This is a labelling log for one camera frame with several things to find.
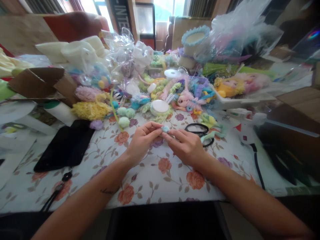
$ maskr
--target black scissors handle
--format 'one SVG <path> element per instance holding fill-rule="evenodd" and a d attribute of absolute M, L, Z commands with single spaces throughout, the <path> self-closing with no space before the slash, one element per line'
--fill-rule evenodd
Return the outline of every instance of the black scissors handle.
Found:
<path fill-rule="evenodd" d="M 205 128 L 206 130 L 205 131 L 190 131 L 188 130 L 188 127 L 190 126 L 200 126 L 200 127 L 203 127 Z M 194 133 L 194 134 L 197 134 L 200 138 L 205 136 L 208 132 L 209 132 L 209 128 L 206 126 L 206 125 L 203 125 L 201 123 L 190 123 L 188 124 L 185 129 L 187 132 L 191 132 L 191 133 Z M 213 144 L 214 142 L 214 138 L 211 139 L 211 142 L 206 144 L 206 145 L 202 145 L 203 147 L 209 147 L 211 144 Z"/>
<path fill-rule="evenodd" d="M 197 131 L 190 131 L 190 130 L 188 130 L 188 127 L 190 127 L 190 126 L 200 126 L 200 127 L 205 128 L 206 130 L 205 130 L 205 131 L 199 131 L 199 132 L 197 132 Z M 186 126 L 186 128 L 185 128 L 184 130 L 186 130 L 187 132 L 192 132 L 192 133 L 194 133 L 194 134 L 203 134 L 203 135 L 206 135 L 206 134 L 209 132 L 209 128 L 208 128 L 206 125 L 203 125 L 203 124 L 201 124 L 201 123 L 190 123 L 190 124 L 188 124 L 188 125 Z"/>

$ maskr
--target floral tablecloth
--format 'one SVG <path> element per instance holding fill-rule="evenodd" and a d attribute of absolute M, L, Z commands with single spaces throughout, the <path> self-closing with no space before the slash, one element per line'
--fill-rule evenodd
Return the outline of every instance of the floral tablecloth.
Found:
<path fill-rule="evenodd" d="M 106 119 L 104 128 L 96 131 L 84 159 L 73 168 L 73 177 L 66 183 L 55 199 L 51 210 L 59 207 L 86 182 L 99 174 L 128 147 L 138 126 L 153 117 L 140 113 L 130 120 L 130 126 L 120 132 L 114 117 Z M 198 116 L 176 110 L 163 123 L 169 128 L 185 128 L 196 122 Z M 215 137 L 213 145 L 206 150 L 220 162 L 241 176 L 260 184 L 253 163 L 253 153 L 240 144 L 236 130 L 222 120 L 228 128 L 225 138 Z M 0 213 L 39 211 L 68 168 L 34 173 L 33 168 L 47 145 L 35 142 L 5 187 L 0 191 Z M 122 187 L 112 197 L 107 208 L 151 203 L 223 200 L 224 195 L 208 179 L 190 166 L 184 165 L 164 141 L 150 146 L 139 165 L 125 176 Z"/>

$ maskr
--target pink pom pom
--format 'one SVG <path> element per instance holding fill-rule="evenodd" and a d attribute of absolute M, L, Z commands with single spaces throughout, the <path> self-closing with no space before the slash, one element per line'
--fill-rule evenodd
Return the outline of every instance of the pink pom pom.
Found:
<path fill-rule="evenodd" d="M 101 90 L 97 88 L 90 88 L 90 87 L 77 87 L 75 94 L 76 96 L 83 102 L 95 102 L 96 95 L 103 93 Z"/>
<path fill-rule="evenodd" d="M 101 120 L 93 120 L 91 123 L 90 123 L 90 128 L 91 129 L 95 129 L 95 130 L 100 130 L 103 128 L 103 122 Z"/>

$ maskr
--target fluffy pink ball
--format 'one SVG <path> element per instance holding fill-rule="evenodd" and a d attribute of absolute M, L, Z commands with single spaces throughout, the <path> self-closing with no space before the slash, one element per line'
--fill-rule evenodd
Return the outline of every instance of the fluffy pink ball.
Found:
<path fill-rule="evenodd" d="M 101 90 L 97 88 L 90 88 L 90 87 L 77 87 L 75 94 L 76 96 L 83 102 L 95 102 L 96 95 L 103 93 Z"/>

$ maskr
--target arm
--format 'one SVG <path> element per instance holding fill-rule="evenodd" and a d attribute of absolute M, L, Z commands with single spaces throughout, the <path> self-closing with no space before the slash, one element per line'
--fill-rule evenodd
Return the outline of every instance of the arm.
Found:
<path fill-rule="evenodd" d="M 159 140 L 161 126 L 148 122 L 138 127 L 128 149 L 68 198 L 39 228 L 32 240 L 79 238 L 118 191 L 127 172 L 142 160 L 150 144 Z"/>
<path fill-rule="evenodd" d="M 197 169 L 217 186 L 227 199 L 265 236 L 279 239 L 312 239 L 312 231 L 278 200 L 256 184 L 221 164 L 204 151 L 200 138 L 185 130 L 170 130 L 162 136 L 187 165 Z"/>

